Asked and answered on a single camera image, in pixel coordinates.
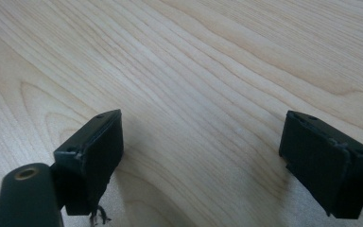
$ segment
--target clamp jaw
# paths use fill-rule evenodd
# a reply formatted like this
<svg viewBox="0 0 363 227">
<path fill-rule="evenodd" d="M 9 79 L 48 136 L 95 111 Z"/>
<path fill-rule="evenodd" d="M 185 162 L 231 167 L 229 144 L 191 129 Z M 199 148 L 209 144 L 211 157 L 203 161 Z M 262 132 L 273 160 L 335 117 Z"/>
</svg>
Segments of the clamp jaw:
<svg viewBox="0 0 363 227">
<path fill-rule="evenodd" d="M 68 215 L 94 217 L 122 155 L 120 110 L 95 116 L 54 151 L 51 167 L 21 166 L 4 178 L 0 227 L 60 227 L 63 206 Z"/>
<path fill-rule="evenodd" d="M 279 154 L 327 215 L 357 219 L 363 207 L 363 145 L 314 116 L 289 111 Z"/>
</svg>

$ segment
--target wooden table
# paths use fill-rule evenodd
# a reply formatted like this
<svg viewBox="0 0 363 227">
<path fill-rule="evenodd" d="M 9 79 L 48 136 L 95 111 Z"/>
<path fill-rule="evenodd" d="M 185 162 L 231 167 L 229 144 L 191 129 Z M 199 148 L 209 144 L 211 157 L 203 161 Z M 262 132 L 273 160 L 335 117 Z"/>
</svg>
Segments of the wooden table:
<svg viewBox="0 0 363 227">
<path fill-rule="evenodd" d="M 363 143 L 363 1 L 0 1 L 0 183 L 114 109 L 109 226 L 363 226 L 278 155 L 287 110 Z"/>
</svg>

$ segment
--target table surface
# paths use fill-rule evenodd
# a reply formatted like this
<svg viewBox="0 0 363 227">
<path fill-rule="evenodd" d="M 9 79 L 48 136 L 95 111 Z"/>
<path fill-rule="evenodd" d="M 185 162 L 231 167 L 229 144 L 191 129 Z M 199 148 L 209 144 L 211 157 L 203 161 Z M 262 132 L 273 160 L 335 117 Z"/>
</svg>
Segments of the table surface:
<svg viewBox="0 0 363 227">
<path fill-rule="evenodd" d="M 106 226 L 363 226 L 278 155 L 288 110 L 363 143 L 363 1 L 0 1 L 0 183 L 114 109 Z"/>
</svg>

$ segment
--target black clamp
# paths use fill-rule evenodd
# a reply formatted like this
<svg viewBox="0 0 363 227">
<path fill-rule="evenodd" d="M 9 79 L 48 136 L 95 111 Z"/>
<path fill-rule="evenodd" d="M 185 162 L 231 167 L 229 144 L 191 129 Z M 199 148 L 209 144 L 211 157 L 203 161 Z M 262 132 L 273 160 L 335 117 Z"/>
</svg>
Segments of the black clamp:
<svg viewBox="0 0 363 227">
<path fill-rule="evenodd" d="M 314 116 L 289 111 L 279 154 L 327 215 L 363 208 L 363 145 Z"/>
<path fill-rule="evenodd" d="M 0 227 L 59 227 L 63 206 L 93 218 L 122 155 L 120 110 L 97 115 L 54 151 L 54 165 L 21 166 L 4 178 Z"/>
</svg>

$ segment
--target light wood surface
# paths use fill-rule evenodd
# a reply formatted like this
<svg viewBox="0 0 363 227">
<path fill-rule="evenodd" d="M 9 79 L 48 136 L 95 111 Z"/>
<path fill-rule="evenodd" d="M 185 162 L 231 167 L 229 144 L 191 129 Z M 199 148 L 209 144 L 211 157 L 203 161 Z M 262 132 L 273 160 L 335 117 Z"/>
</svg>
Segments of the light wood surface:
<svg viewBox="0 0 363 227">
<path fill-rule="evenodd" d="M 287 110 L 363 143 L 363 1 L 0 1 L 0 183 L 113 109 L 106 226 L 363 226 L 278 155 Z"/>
</svg>

